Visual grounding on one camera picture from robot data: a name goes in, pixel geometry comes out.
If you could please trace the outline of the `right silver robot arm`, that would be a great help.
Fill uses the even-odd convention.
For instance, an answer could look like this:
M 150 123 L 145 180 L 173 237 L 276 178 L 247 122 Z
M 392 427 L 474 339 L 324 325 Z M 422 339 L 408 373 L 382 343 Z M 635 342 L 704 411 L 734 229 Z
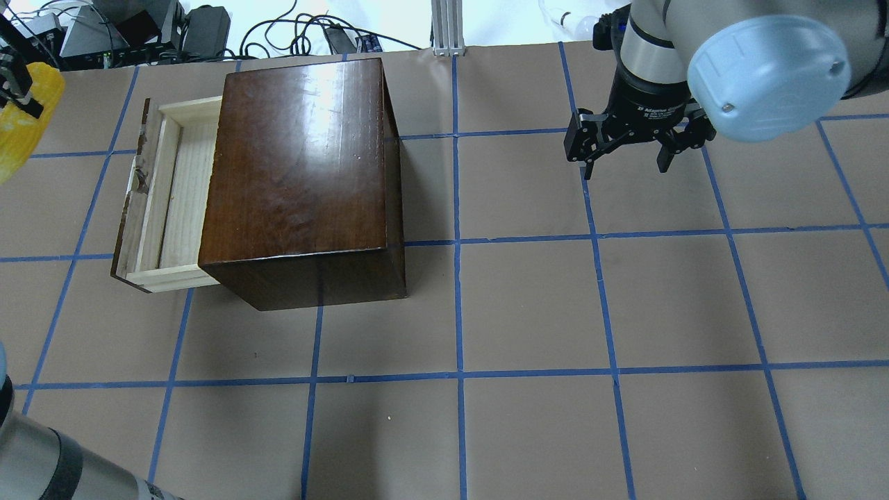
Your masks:
M 631 1 L 592 28 L 612 51 L 603 112 L 578 108 L 566 159 L 656 142 L 658 170 L 715 136 L 766 142 L 887 90 L 886 1 Z

